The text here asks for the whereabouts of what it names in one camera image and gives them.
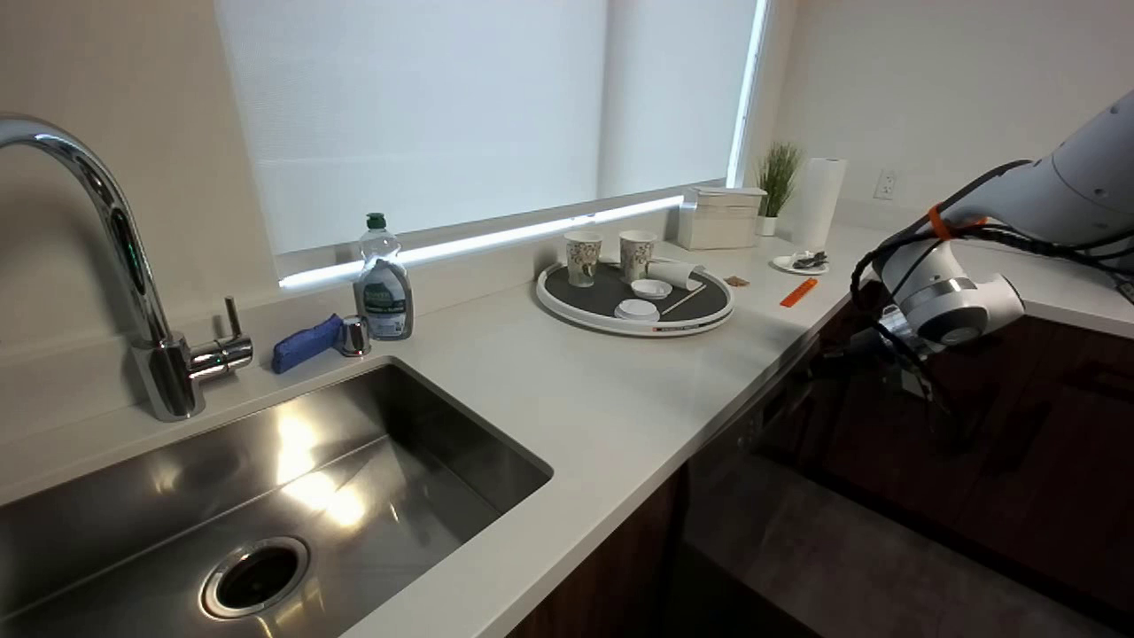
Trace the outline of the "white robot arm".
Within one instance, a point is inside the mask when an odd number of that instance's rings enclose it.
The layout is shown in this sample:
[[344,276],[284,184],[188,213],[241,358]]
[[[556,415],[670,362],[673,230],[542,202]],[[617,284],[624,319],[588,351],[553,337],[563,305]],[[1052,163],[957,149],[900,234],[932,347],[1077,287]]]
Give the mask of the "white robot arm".
[[1134,237],[1134,92],[1109,103],[1042,160],[1010,160],[879,241],[851,269],[865,326],[826,354],[836,369],[907,369],[943,401],[946,443],[975,432],[928,372],[928,358],[999,333],[1024,315],[1006,276],[975,280],[953,241],[992,241],[1099,269],[1130,291]]

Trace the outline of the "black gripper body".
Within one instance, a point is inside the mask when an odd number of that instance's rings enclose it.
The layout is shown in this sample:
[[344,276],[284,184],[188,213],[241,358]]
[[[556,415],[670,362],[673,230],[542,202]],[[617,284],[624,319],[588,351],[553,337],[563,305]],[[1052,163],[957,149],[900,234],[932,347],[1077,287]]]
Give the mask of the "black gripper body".
[[836,372],[872,372],[882,386],[918,397],[946,450],[967,450],[975,425],[960,415],[943,379],[928,369],[932,347],[914,337],[900,308],[882,308],[826,351]]

